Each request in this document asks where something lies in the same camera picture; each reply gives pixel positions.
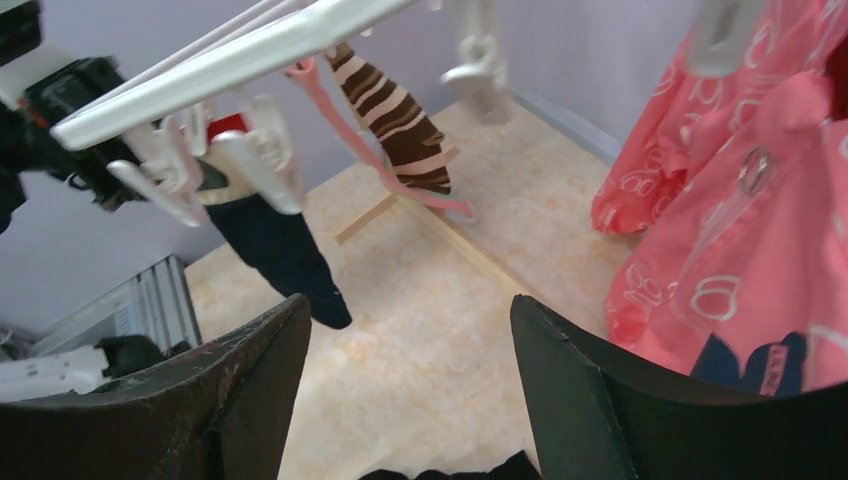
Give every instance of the beige floor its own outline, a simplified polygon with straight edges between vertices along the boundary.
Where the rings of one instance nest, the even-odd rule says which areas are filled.
[[[630,251],[589,227],[607,167],[519,107],[497,128],[473,126],[456,106],[435,122],[460,150],[455,192],[478,214],[461,225],[465,234],[603,335],[603,296]],[[355,323],[313,329],[280,478],[488,470],[521,449],[535,457],[509,329],[515,292],[401,205],[339,245],[335,235],[384,196],[362,165],[310,194],[307,219]],[[192,265],[188,279],[206,339],[280,301],[226,246]]]

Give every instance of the pink strap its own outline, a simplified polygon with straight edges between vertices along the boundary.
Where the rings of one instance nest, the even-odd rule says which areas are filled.
[[[287,77],[294,80],[309,96],[321,115],[330,122],[333,130],[336,131],[339,138],[353,150],[356,155],[366,164],[377,170],[380,177],[380,182],[390,192],[401,195],[416,202],[420,202],[428,207],[445,210],[448,212],[457,212],[467,218],[473,218],[474,214],[471,210],[471,205],[467,200],[455,200],[445,195],[439,195],[418,188],[410,188],[398,181],[397,177],[390,172],[377,155],[368,147],[365,140],[362,139],[350,125],[344,120],[341,113],[333,105],[333,101],[327,94],[326,90],[321,86],[321,81],[318,78],[318,69],[315,68],[315,58],[310,57],[298,62],[291,67],[286,68],[285,74]]]

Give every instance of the marble patterned floor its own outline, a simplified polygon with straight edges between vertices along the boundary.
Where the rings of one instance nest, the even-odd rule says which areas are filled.
[[[455,192],[479,216],[458,227],[554,309],[604,335],[603,296],[631,250],[589,226],[607,167],[515,109],[496,128],[473,126],[457,106],[434,116],[460,151],[450,167]],[[509,328],[516,292],[399,204],[339,245],[340,230],[384,196],[359,164],[309,195],[307,221],[354,325],[314,324],[279,478],[488,470],[522,449],[535,461]],[[187,276],[207,340],[281,300],[227,246]]]

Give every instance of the metal ring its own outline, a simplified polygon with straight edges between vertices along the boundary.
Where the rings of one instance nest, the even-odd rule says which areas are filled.
[[[748,180],[748,170],[751,168],[751,161],[754,159],[754,156],[759,153],[759,158],[757,159],[757,173],[754,175],[753,180]],[[739,189],[745,193],[751,192],[757,185],[760,184],[760,180],[763,178],[763,174],[768,168],[769,165],[769,156],[768,153],[763,151],[760,147],[754,147],[748,155],[745,156],[745,161],[742,163],[742,169],[739,170]]]

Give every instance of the wall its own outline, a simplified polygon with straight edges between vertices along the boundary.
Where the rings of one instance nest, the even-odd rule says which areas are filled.
[[[703,0],[504,0],[521,100],[612,161]]]
[[[80,57],[114,55],[125,76],[132,76],[255,1],[43,0],[42,21],[48,40]],[[452,102],[438,79],[455,65],[455,42],[433,32],[452,32],[450,21],[446,11],[430,13],[417,4],[353,43],[436,112]],[[327,87],[337,92],[333,84]],[[306,97],[281,76],[254,82],[249,90],[282,99],[310,185],[352,163]],[[223,105],[226,110],[235,103]],[[24,180],[29,200],[0,236],[0,323],[31,333],[171,253],[193,261],[223,242],[213,228],[183,227],[151,205],[106,214],[90,204],[89,195],[50,178]]]

